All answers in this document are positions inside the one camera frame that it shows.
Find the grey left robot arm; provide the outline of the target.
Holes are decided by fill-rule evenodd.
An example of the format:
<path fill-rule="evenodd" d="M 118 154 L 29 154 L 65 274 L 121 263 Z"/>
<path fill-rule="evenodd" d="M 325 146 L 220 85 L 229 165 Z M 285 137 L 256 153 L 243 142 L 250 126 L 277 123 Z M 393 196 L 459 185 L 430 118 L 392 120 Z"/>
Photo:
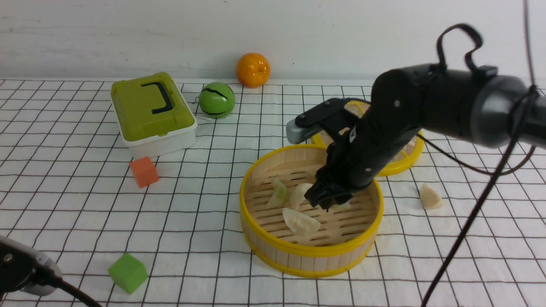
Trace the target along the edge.
<path fill-rule="evenodd" d="M 5 236 L 0 237 L 1 293 L 16 291 L 30 295 L 47 296 L 56 291 L 44 281 L 48 273 L 62 278 L 57 263 L 45 253 L 25 246 Z"/>

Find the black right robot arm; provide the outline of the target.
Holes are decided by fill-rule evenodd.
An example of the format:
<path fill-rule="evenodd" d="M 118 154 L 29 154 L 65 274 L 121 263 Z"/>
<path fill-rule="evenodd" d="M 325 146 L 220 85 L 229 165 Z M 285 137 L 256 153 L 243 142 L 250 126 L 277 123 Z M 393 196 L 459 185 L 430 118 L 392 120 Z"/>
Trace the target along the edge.
<path fill-rule="evenodd" d="M 384 72 L 362 117 L 332 98 L 305 113 L 333 143 L 305 198 L 328 210 L 365 190 L 422 129 L 488 148 L 506 145 L 523 124 L 521 142 L 545 148 L 545 97 L 514 76 L 439 70 L 434 64 Z"/>

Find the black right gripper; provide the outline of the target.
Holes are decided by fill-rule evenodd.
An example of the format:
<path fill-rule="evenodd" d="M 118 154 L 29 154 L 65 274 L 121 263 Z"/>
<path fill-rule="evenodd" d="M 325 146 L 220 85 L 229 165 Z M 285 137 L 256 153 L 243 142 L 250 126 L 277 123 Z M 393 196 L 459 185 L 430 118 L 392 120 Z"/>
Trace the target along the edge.
<path fill-rule="evenodd" d="M 329 145 L 326 165 L 316 173 L 306 200 L 325 211 L 345 204 L 369 186 L 421 128 L 415 119 L 364 115 Z"/>

